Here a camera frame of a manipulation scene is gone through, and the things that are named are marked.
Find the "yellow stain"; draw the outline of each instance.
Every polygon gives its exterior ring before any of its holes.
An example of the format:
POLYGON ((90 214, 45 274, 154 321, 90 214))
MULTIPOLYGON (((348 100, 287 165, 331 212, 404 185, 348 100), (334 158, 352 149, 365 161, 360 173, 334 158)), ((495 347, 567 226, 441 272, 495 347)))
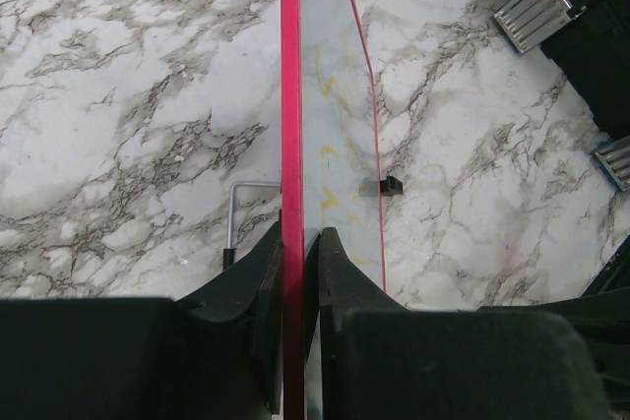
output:
POLYGON ((326 194, 328 201, 322 204, 322 211, 332 209, 333 207, 339 207, 342 204, 333 191, 331 191, 328 187, 324 187, 324 193, 326 194))
POLYGON ((319 90, 321 91, 324 97, 328 98, 331 94, 333 88, 338 91, 339 87, 337 86, 337 79, 333 76, 328 80, 327 84, 324 84, 324 78, 322 77, 322 50, 319 48, 319 45, 315 47, 315 72, 317 74, 317 82, 319 83, 319 90))
MULTIPOLYGON (((347 147, 349 149, 349 155, 355 157, 356 161, 358 161, 361 165, 364 165, 363 160, 361 159, 361 154, 358 152, 358 149, 356 148, 356 144, 354 143, 354 140, 352 139, 352 137, 348 134, 346 134, 346 142, 347 142, 347 147)), ((350 163, 350 167, 353 170, 357 169, 357 165, 356 165, 356 161, 355 159, 352 159, 352 157, 348 160, 350 163)))
POLYGON ((339 105, 342 107, 343 110, 345 110, 347 112, 348 115, 352 115, 352 111, 350 110, 350 104, 347 103, 347 100, 343 97, 339 97, 339 105))
POLYGON ((329 147, 328 145, 322 146, 322 163, 324 162, 324 157, 326 154, 332 154, 334 157, 339 157, 339 153, 333 147, 329 147))

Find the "red edge strip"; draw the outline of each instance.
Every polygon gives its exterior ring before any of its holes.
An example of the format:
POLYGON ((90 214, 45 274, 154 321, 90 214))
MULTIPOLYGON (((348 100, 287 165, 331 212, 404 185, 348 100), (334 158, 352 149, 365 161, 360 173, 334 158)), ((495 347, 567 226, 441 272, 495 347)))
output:
MULTIPOLYGON (((378 153, 378 112, 376 101, 376 88, 374 87, 374 73, 372 72, 372 63, 370 62, 370 55, 367 52, 367 41, 363 34, 363 28, 361 27, 361 17, 358 15, 358 9, 356 8, 356 2, 350 0, 352 9, 354 10, 354 18, 356 19, 356 27, 358 33, 361 35, 361 44, 363 45, 363 52, 365 53, 365 61, 367 62, 367 69, 370 72, 370 86, 372 87, 372 105, 374 108, 374 147, 376 148, 376 172, 379 179, 381 178, 381 163, 380 155, 378 153)), ((383 292, 386 292, 387 284, 385 282, 385 238, 383 237, 383 204, 381 201, 381 188, 378 189, 378 218, 381 226, 381 268, 383 271, 383 292)))
POLYGON ((284 418, 303 420, 304 197, 300 2, 281 0, 284 418))

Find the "clear acrylic panel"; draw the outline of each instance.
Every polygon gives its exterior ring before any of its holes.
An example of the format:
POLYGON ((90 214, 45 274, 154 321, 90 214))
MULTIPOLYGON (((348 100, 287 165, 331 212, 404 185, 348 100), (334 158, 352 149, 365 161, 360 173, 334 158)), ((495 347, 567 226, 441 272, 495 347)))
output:
POLYGON ((353 0, 301 0, 304 241, 339 231, 350 259, 383 286, 372 75, 353 0))

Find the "silver metal clip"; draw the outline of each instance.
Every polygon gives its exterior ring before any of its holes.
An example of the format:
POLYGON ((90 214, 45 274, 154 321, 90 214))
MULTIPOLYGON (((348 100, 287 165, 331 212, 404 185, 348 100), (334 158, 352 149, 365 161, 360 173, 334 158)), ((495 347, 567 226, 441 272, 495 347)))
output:
POLYGON ((587 10, 591 0, 508 0, 494 14, 516 48, 525 53, 587 10))
POLYGON ((619 189, 630 189, 630 137, 601 147, 594 155, 619 189))

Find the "black rubber piece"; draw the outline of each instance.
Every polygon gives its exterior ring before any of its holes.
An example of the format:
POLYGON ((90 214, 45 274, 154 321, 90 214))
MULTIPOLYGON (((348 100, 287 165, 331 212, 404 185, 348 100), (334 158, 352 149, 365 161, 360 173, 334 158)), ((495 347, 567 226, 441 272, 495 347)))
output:
MULTIPOLYGON (((558 315, 407 310, 352 263, 335 228, 320 238, 319 293, 326 420, 610 418, 587 345, 558 315)), ((628 359, 606 348, 602 367, 628 359)))
POLYGON ((223 249, 223 270, 226 270, 234 264, 234 257, 236 256, 236 248, 223 249))
POLYGON ((387 176, 381 181, 381 196, 401 196, 404 193, 403 183, 394 176, 387 176))
POLYGON ((593 0, 575 22, 541 45, 614 140, 630 135, 630 0, 593 0))
POLYGON ((187 297, 0 301, 0 416, 271 420, 280 411, 275 223, 187 297))
POLYGON ((630 236, 625 239, 582 296, 603 294, 625 287, 630 287, 630 236))

